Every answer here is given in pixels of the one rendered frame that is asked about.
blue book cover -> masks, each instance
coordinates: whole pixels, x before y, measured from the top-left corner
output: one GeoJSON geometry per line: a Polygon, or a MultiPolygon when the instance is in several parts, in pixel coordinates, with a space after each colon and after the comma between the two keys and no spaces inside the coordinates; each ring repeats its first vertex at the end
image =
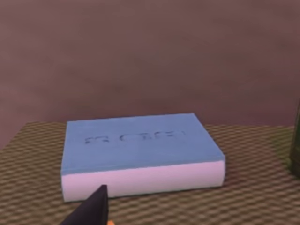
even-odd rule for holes
{"type": "Polygon", "coordinates": [[[193,113],[67,123],[61,175],[225,161],[193,113]]]}

brown checkered surface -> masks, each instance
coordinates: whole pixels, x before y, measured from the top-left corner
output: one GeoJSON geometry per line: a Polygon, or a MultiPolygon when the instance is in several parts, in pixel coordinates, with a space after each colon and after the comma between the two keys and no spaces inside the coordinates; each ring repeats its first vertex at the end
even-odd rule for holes
{"type": "MultiPolygon", "coordinates": [[[[0,152],[0,225],[57,225],[64,123],[34,122],[0,152]]],[[[226,154],[223,187],[110,200],[116,225],[299,225],[300,180],[286,168],[292,127],[206,126],[226,154]]]]}

book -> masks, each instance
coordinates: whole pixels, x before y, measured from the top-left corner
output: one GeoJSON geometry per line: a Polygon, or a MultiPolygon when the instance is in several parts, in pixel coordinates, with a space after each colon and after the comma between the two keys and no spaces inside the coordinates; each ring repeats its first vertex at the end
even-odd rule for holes
{"type": "Polygon", "coordinates": [[[290,151],[290,160],[290,169],[292,174],[300,178],[300,102],[298,104],[298,111],[294,126],[294,133],[290,151]]]}
{"type": "Polygon", "coordinates": [[[194,113],[67,122],[65,202],[106,184],[109,197],[223,185],[225,155],[194,113]]]}
{"type": "Polygon", "coordinates": [[[60,225],[113,225],[113,221],[108,221],[108,207],[107,185],[101,185],[60,225]]]}

black pointed object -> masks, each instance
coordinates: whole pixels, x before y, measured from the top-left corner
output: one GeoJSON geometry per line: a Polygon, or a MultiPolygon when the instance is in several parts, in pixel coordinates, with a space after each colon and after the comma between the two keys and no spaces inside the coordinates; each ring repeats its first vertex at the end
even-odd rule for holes
{"type": "Polygon", "coordinates": [[[107,185],[102,185],[81,203],[60,225],[107,225],[107,185]]]}

woven mat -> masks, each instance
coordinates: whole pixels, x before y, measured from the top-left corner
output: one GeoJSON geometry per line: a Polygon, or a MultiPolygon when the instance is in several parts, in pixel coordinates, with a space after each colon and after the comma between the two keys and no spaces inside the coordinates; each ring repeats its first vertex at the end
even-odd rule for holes
{"type": "MultiPolygon", "coordinates": [[[[300,180],[285,160],[292,127],[206,126],[227,158],[221,188],[110,200],[116,225],[299,225],[300,180]]],[[[58,225],[65,124],[24,126],[0,151],[0,225],[58,225]]]]}

